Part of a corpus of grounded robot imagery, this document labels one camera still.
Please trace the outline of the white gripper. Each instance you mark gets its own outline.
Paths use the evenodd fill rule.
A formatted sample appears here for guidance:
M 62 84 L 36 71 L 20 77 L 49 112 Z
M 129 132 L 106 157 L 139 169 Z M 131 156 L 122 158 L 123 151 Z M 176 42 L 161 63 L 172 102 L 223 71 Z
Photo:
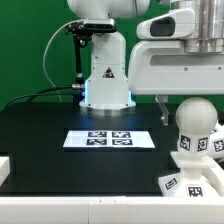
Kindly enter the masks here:
M 128 86 L 135 95 L 157 95 L 167 126 L 166 95 L 224 94 L 224 53 L 185 53 L 182 41 L 141 41 L 131 53 Z

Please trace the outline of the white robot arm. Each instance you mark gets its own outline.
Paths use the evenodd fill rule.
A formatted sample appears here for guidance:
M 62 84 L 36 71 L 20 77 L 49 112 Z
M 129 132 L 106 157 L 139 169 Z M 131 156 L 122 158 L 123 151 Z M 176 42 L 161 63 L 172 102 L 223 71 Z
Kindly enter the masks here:
M 224 0 L 156 1 L 169 11 L 139 23 L 127 55 L 114 20 L 144 14 L 150 0 L 67 0 L 78 44 L 92 43 L 83 110 L 117 115 L 135 107 L 133 95 L 154 95 L 167 122 L 170 95 L 224 94 Z

